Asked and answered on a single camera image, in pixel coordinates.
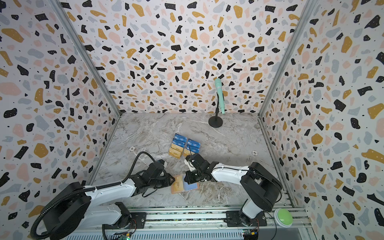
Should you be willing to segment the pink leather card holder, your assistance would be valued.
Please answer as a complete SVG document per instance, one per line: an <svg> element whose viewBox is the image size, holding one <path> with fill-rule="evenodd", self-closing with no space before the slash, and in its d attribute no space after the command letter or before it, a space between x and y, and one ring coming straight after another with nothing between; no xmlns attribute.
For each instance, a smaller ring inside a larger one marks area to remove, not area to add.
<svg viewBox="0 0 384 240"><path fill-rule="evenodd" d="M183 184L184 184L184 191L183 192L187 192L187 191L192 191L192 190L197 190L199 188L199 184L198 183L194 183L194 184L188 184L186 181L185 181L185 177L186 175L182 175L183 176Z"/></svg>

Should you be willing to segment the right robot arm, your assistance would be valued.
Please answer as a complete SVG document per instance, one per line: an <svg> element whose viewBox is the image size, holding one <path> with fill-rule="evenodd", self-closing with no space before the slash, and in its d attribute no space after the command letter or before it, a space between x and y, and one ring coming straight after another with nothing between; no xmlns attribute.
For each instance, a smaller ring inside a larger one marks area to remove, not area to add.
<svg viewBox="0 0 384 240"><path fill-rule="evenodd" d="M239 211L227 211L224 222L228 227L263 227L265 213L270 213L282 197L283 186L261 164L235 167L219 162L209 163L200 154L186 157L189 167L184 178L189 185L197 182L228 182L244 188L248 199Z"/></svg>

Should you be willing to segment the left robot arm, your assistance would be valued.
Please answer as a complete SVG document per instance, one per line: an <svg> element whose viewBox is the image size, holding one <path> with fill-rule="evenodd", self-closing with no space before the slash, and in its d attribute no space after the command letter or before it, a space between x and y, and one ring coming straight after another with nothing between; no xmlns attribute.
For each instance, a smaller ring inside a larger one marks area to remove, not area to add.
<svg viewBox="0 0 384 240"><path fill-rule="evenodd" d="M99 186L72 183L41 211L31 227L34 240L61 240L77 228L100 225L105 229L142 229L145 213L134 214L120 199L147 197L147 190L170 187L175 178L166 172L164 161L151 163L146 170L129 172L121 181Z"/></svg>

